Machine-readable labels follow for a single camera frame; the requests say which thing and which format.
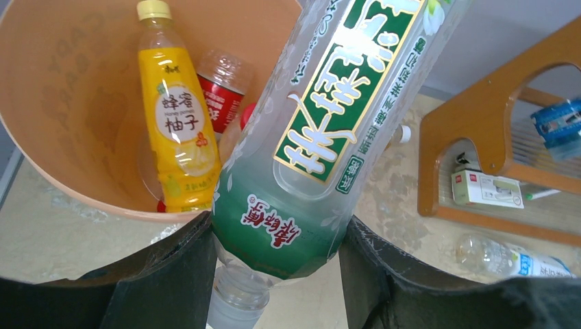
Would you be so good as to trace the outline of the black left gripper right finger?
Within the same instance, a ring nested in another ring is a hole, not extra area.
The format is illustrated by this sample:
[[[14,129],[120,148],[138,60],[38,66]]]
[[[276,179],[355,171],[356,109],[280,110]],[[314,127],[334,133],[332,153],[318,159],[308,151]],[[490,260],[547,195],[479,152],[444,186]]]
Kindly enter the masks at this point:
[[[580,280],[480,284],[428,265],[359,218],[339,248],[350,328],[579,328]]]

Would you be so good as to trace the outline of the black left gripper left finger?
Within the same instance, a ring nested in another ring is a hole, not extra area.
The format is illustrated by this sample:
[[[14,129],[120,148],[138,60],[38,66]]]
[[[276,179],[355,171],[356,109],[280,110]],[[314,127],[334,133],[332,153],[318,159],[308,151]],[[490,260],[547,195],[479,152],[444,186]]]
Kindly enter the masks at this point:
[[[76,280],[1,280],[2,328],[205,328],[217,252],[210,212]]]

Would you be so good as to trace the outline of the yellow honey pomelo bottle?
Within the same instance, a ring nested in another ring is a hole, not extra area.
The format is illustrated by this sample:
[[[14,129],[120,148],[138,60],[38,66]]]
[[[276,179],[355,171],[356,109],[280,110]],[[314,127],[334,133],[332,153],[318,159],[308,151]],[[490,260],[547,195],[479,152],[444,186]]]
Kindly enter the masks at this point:
[[[138,65],[150,148],[167,212],[211,207],[221,161],[203,91],[169,5],[139,1]]]

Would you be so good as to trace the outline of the red label water bottle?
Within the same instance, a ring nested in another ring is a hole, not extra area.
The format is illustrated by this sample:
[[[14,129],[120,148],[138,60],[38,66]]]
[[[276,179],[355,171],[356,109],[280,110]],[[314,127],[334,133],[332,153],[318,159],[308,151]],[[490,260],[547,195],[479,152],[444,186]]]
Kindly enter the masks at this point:
[[[213,130],[220,136],[236,116],[254,70],[250,63],[221,49],[205,52],[196,70]]]

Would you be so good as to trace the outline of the green tea bottle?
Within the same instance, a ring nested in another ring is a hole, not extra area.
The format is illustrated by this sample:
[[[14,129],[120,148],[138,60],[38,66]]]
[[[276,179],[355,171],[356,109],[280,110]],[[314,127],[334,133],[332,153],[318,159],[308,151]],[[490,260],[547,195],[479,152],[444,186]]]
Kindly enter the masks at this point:
[[[336,254],[367,176],[469,1],[309,1],[212,200],[209,328],[253,328],[269,291]]]

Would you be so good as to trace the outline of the red white Nongfu bottle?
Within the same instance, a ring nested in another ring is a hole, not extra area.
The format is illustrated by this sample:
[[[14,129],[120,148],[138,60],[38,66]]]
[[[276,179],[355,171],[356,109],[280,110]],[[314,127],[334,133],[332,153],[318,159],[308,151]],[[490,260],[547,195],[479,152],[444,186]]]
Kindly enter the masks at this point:
[[[257,103],[251,103],[227,125],[218,144],[221,164],[224,165],[231,156],[235,145],[242,135]]]

